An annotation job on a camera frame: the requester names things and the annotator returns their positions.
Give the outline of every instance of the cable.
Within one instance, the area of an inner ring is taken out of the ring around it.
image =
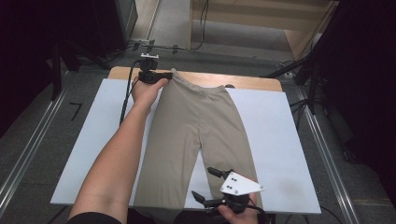
[[[279,65],[282,65],[283,68],[285,68],[286,67],[285,63],[294,63],[294,62],[295,62],[294,60],[287,60],[287,61],[285,61],[283,63],[277,63],[276,64],[276,70],[280,70]]]
[[[291,219],[292,216],[293,216],[293,215],[289,215],[289,216],[288,216],[288,219],[286,219],[285,224],[288,224],[288,223],[289,223],[289,221],[290,221],[290,219]]]
[[[301,102],[304,102],[304,101],[306,101],[307,99],[303,99],[303,100],[301,100],[301,101],[297,101],[296,103],[293,103],[293,104],[291,104],[291,105],[289,105],[290,107],[292,107],[292,106],[294,106],[294,105],[297,105],[297,104],[300,104]]]
[[[307,215],[303,215],[303,218],[304,218],[304,220],[305,220],[306,224],[309,224],[309,219],[308,219],[308,216],[307,216]]]
[[[262,209],[262,208],[260,208],[260,207],[258,207],[258,206],[253,206],[253,205],[250,205],[250,204],[248,204],[247,206],[246,206],[246,208],[251,208],[251,209],[255,209],[255,210],[257,210],[257,211],[259,211],[261,214],[262,214],[262,216],[264,217],[264,223],[272,223],[272,220],[271,220],[271,218],[269,218],[268,216],[267,216],[267,214],[265,213],[265,211]]]
[[[131,92],[132,92],[132,89],[134,88],[134,85],[136,85],[136,83],[139,81],[139,80],[137,80],[137,81],[134,83],[134,85],[132,86],[131,90],[129,90],[129,87],[131,86],[132,72],[133,72],[133,70],[134,70],[134,66],[135,66],[137,63],[141,63],[141,61],[140,61],[140,60],[134,61],[134,62],[132,63],[132,65],[131,65],[131,70],[129,71],[128,86],[127,86],[127,88],[126,88],[125,99],[124,99],[124,102],[123,102],[123,105],[122,105],[122,110],[121,110],[121,115],[120,115],[120,124],[122,124],[122,121],[124,120],[124,117],[125,117],[125,110],[126,110],[126,106],[128,105],[128,98],[129,98],[129,96],[131,95]]]
[[[171,50],[183,50],[183,51],[196,51],[201,48],[201,46],[205,43],[205,26],[206,26],[206,17],[207,17],[207,11],[209,9],[209,0],[206,0],[204,4],[204,8],[202,9],[201,12],[201,19],[200,19],[200,26],[201,26],[201,43],[195,47],[194,49],[183,49],[183,48],[178,48],[178,47],[170,47],[170,46],[161,46],[161,45],[144,45],[140,43],[139,46],[145,47],[145,48],[151,48],[151,49],[171,49]]]
[[[130,49],[133,49],[133,46],[134,46],[134,45],[131,45],[131,43],[133,43],[133,42],[132,42],[131,40],[129,40],[128,43],[126,44],[126,48],[125,48],[125,49],[107,54],[107,56],[111,56],[111,55],[114,55],[114,56],[113,56],[112,58],[110,58],[110,59],[104,61],[104,63],[111,63],[111,62],[113,62],[116,58],[118,58],[123,52],[125,52],[125,51],[127,51],[127,50],[130,50]],[[86,57],[80,57],[80,58],[78,58],[78,59],[80,60],[80,63],[83,64],[83,65],[93,65],[93,64],[96,64],[96,63],[94,63],[94,62],[84,62],[84,61],[81,61],[81,60],[89,60],[89,59],[86,58]]]
[[[306,42],[306,45],[305,45],[304,49],[294,58],[294,60],[299,58],[305,52],[306,48],[309,46],[310,43],[311,43],[311,50],[312,50],[312,42],[313,42],[314,37],[317,34],[317,30],[320,27],[320,25],[323,23],[324,18],[326,17],[326,15],[331,11],[332,7],[334,6],[334,3],[335,3],[335,1],[332,1],[332,4],[330,5],[329,9],[327,9],[326,13],[320,18],[317,26],[315,27],[315,30],[314,30],[311,38]]]
[[[324,207],[324,206],[320,206],[321,208],[323,208],[324,210],[326,210],[327,212],[329,212],[330,214],[332,214],[336,219],[337,219],[337,221],[339,222],[339,223],[341,223],[341,224],[343,224],[343,222],[341,221],[341,219],[335,214],[335,213],[333,213],[332,211],[330,211],[330,209],[328,209],[328,208],[326,208],[326,207]]]
[[[256,204],[253,202],[253,200],[251,200],[251,198],[249,197],[248,200],[254,205],[256,206]]]
[[[68,206],[66,205],[66,206],[64,206],[61,210],[59,210],[59,212],[58,212],[57,214],[55,214],[55,216],[53,216],[53,218],[52,218],[49,222],[47,222],[47,224],[51,224],[53,221],[55,221],[55,219],[58,218],[58,216],[60,216],[61,213],[62,213],[64,210],[66,210],[67,207],[68,207]]]
[[[300,109],[300,111],[298,112],[298,116],[297,116],[297,124],[296,124],[296,129],[297,129],[297,132],[298,132],[298,130],[299,130],[299,128],[300,128],[300,120],[301,120],[301,116],[303,115],[303,113],[304,113],[304,111],[305,111],[305,108],[306,108],[306,106],[308,105],[308,101],[306,101],[304,104],[303,104],[303,107]]]

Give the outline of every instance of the beige pants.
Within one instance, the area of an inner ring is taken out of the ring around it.
[[[168,223],[191,194],[187,189],[200,148],[205,168],[234,169],[257,180],[248,137],[230,94],[223,86],[202,88],[172,72],[152,122],[134,198],[137,211]],[[206,175],[213,197],[221,198],[224,179]]]

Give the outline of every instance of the forearm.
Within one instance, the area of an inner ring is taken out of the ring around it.
[[[70,217],[87,207],[115,218],[126,217],[124,213],[127,212],[138,169],[146,117],[147,110],[140,107],[131,109],[96,158]]]

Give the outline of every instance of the white panel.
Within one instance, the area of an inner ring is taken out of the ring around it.
[[[104,79],[102,82],[51,203],[74,203],[93,161],[119,126],[126,83],[126,80],[114,79]],[[229,89],[228,92],[247,130],[259,183],[265,186],[265,191],[262,191],[264,210],[276,213],[320,213],[285,93],[235,89]],[[158,99],[148,116],[141,161],[157,103]],[[211,199],[201,152],[191,176],[185,207],[203,208],[193,199],[191,190]]]
[[[231,195],[244,195],[253,192],[263,191],[264,186],[260,185],[242,175],[230,172],[227,179],[220,188],[221,192]]]

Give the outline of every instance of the tan trousers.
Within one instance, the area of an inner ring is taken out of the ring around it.
[[[245,127],[230,94],[223,86],[202,88],[172,72],[152,122],[134,198],[137,211],[168,223],[191,194],[187,189],[200,148],[205,168],[234,169],[257,180]],[[224,179],[206,175],[213,197],[221,198]]]

